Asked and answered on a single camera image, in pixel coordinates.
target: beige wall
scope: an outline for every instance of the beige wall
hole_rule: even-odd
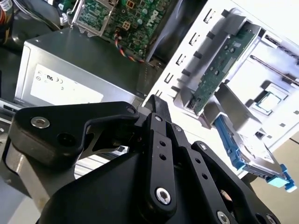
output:
[[[279,163],[288,168],[289,174],[299,186],[299,145],[288,140],[274,152]],[[279,218],[282,224],[299,224],[299,189],[287,193],[258,178],[252,183],[257,196]]]

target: sticker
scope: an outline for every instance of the sticker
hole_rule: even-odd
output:
[[[61,4],[61,3],[59,3],[59,4],[58,4],[58,8],[59,8],[61,11],[63,11],[63,9],[64,9],[64,5]]]
[[[240,44],[240,43],[237,43],[237,42],[235,42],[235,43],[234,43],[234,46],[235,46],[236,48],[239,48],[239,47],[241,47],[241,44]]]
[[[64,26],[67,23],[67,15],[65,13],[62,13],[62,17],[60,19],[60,25]]]
[[[233,66],[233,63],[235,61],[236,61],[236,59],[234,57],[230,58],[230,60],[228,61],[228,63],[226,64],[226,66],[224,67],[222,72],[226,74],[228,72],[228,70],[230,70],[230,68]]]
[[[240,137],[242,138],[245,147],[250,151],[251,154],[274,164],[270,152],[260,139],[256,137],[248,138],[242,135],[240,135]]]
[[[99,103],[104,97],[40,64],[36,66],[30,94],[53,105]]]
[[[3,0],[0,1],[0,6],[3,11],[7,12],[13,6],[13,2],[11,0]]]

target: screw head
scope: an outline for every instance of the screw head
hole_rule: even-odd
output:
[[[182,131],[182,129],[181,129],[179,126],[175,125],[174,127],[175,127],[175,129],[176,129],[178,132],[181,132],[181,131]]]
[[[218,217],[219,221],[221,222],[221,224],[230,224],[230,220],[222,211],[217,212],[217,217]]]
[[[131,107],[127,107],[127,111],[128,111],[129,113],[135,113],[135,111],[134,111]]]
[[[276,224],[275,220],[270,215],[266,215],[266,217],[268,218],[271,224]]]
[[[170,203],[171,197],[167,190],[164,188],[157,188],[156,197],[162,204],[168,205]]]
[[[158,120],[158,121],[162,121],[162,118],[160,118],[159,116],[155,116],[155,118],[156,118],[156,120]]]
[[[44,129],[50,126],[50,122],[46,118],[35,117],[31,119],[31,125],[40,129]]]
[[[199,146],[201,147],[201,149],[206,150],[206,146],[203,144],[199,144]]]

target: regulatory label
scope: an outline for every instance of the regulatory label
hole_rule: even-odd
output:
[[[40,64],[30,94],[53,105],[99,103],[103,95]]]
[[[0,6],[3,9],[3,11],[8,11],[13,6],[13,2],[11,0],[3,0],[0,1]]]
[[[60,20],[60,25],[64,26],[68,21],[67,15],[65,13],[62,13],[62,17],[60,17],[59,20]]]

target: capacitor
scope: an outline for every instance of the capacitor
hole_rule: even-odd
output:
[[[144,9],[142,10],[142,13],[146,15],[146,14],[148,13],[148,10],[147,10],[146,8],[144,8]]]

